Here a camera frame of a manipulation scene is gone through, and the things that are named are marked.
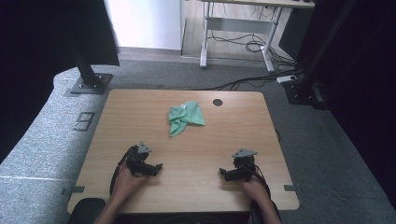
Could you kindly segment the person's left leg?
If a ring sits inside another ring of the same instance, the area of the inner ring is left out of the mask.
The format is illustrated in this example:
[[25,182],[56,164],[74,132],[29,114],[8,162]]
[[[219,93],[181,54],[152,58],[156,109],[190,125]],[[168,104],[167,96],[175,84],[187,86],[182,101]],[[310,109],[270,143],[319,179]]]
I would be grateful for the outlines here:
[[77,203],[67,224],[93,224],[106,205],[103,199],[85,198]]

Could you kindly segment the black metal stand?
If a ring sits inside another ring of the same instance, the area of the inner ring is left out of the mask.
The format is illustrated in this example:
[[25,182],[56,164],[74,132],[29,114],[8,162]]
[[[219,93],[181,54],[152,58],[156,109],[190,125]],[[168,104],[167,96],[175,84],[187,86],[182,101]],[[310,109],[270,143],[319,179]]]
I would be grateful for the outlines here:
[[79,71],[79,79],[70,89],[71,94],[103,94],[111,81],[111,74],[95,73],[81,55],[78,45],[69,29],[65,32],[70,54]]
[[322,0],[321,10],[314,10],[315,15],[321,15],[328,21],[326,31],[322,32],[322,38],[316,44],[315,50],[301,62],[304,77],[300,81],[289,81],[283,85],[290,104],[312,105],[319,110],[328,109],[326,85],[318,79],[319,66],[355,3],[356,0]]

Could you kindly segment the green microfibre cloth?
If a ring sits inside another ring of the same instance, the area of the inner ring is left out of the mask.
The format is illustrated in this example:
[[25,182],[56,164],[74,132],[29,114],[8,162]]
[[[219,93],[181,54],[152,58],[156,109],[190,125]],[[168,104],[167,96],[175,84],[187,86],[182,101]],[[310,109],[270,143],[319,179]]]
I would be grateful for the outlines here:
[[205,126],[201,107],[196,101],[188,101],[179,106],[171,106],[168,112],[171,137],[181,134],[188,125]]

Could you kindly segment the white power strip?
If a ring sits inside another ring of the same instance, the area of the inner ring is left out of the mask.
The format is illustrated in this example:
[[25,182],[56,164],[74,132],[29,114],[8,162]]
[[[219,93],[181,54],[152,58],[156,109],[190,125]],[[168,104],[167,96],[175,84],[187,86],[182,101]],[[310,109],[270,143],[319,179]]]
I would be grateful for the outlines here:
[[297,76],[289,75],[289,76],[277,77],[276,82],[280,84],[284,82],[295,81],[297,79],[298,79]]

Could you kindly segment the person's left hand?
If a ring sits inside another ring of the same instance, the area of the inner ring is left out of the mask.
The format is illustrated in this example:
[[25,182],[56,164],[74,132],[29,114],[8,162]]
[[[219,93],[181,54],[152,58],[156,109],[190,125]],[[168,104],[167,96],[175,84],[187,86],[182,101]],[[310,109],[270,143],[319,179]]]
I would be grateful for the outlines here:
[[111,197],[122,203],[148,179],[146,175],[134,176],[126,164],[123,163],[118,171]]

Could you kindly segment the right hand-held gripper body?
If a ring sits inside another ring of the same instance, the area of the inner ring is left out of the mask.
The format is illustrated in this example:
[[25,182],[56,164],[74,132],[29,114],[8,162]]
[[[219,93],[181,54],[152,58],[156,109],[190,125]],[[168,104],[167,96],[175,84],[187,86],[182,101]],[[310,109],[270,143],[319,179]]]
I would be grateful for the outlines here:
[[248,181],[252,177],[255,170],[255,155],[257,155],[256,151],[245,148],[241,148],[233,154],[236,180]]

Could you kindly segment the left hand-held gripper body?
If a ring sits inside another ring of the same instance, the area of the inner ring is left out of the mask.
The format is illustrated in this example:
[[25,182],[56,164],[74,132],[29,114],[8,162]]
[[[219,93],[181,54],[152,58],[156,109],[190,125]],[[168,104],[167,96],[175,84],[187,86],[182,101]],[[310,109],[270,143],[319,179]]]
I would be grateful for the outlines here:
[[146,158],[151,150],[143,143],[132,146],[127,151],[126,165],[132,175],[139,175],[139,171],[152,171],[146,165]]

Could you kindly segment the person's right hand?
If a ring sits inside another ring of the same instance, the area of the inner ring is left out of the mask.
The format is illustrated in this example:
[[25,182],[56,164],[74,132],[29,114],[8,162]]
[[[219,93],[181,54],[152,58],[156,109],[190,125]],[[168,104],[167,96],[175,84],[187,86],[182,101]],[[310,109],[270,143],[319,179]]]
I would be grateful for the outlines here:
[[242,188],[246,195],[258,204],[269,203],[269,195],[262,183],[256,178],[251,177],[249,181],[239,180],[237,184]]

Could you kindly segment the black curtain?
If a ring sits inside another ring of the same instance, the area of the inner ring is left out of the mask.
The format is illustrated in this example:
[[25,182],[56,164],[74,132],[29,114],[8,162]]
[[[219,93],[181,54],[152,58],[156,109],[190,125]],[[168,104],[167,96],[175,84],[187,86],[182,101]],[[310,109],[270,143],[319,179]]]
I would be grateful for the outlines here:
[[[326,31],[321,2],[304,50]],[[356,0],[318,71],[327,106],[396,209],[396,0]]]
[[0,0],[0,163],[21,140],[59,73],[117,65],[105,0]]

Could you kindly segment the black box under desk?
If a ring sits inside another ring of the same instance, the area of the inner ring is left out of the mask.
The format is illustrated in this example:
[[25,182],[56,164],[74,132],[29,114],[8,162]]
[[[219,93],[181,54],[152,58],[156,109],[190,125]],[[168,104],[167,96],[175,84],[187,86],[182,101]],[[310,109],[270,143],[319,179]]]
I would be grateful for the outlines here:
[[312,13],[312,9],[293,8],[280,38],[280,48],[295,61],[300,60],[305,33]]

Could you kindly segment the white desk frame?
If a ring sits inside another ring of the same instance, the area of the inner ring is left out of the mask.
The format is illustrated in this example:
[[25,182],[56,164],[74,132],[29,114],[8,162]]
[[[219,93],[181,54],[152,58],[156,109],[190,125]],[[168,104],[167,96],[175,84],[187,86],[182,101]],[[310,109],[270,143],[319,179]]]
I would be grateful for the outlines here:
[[[312,0],[201,0],[204,3],[204,33],[201,46],[200,67],[207,66],[207,35],[209,31],[225,31],[237,33],[251,33],[268,35],[268,39],[261,47],[265,67],[269,73],[273,73],[275,68],[269,54],[272,41],[275,36],[276,28],[285,7],[288,8],[314,8]],[[214,3],[251,5],[260,7],[274,7],[275,16],[270,21],[252,21],[242,19],[217,18],[209,15],[210,5]]]

